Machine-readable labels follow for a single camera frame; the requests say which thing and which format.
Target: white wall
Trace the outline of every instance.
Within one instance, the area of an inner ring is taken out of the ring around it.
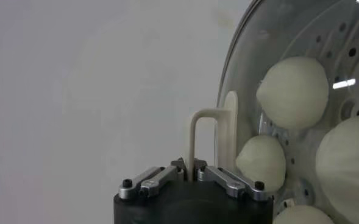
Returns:
[[[0,223],[112,223],[121,180],[180,157],[187,117],[215,106],[247,5],[0,0]]]

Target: u-shaped handle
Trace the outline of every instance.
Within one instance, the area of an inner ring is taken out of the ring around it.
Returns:
[[[231,91],[226,96],[223,108],[207,108],[193,114],[188,127],[188,146],[185,155],[188,181],[193,181],[196,124],[202,117],[211,117],[217,121],[218,160],[215,165],[229,170],[235,168],[237,111],[237,94]]]

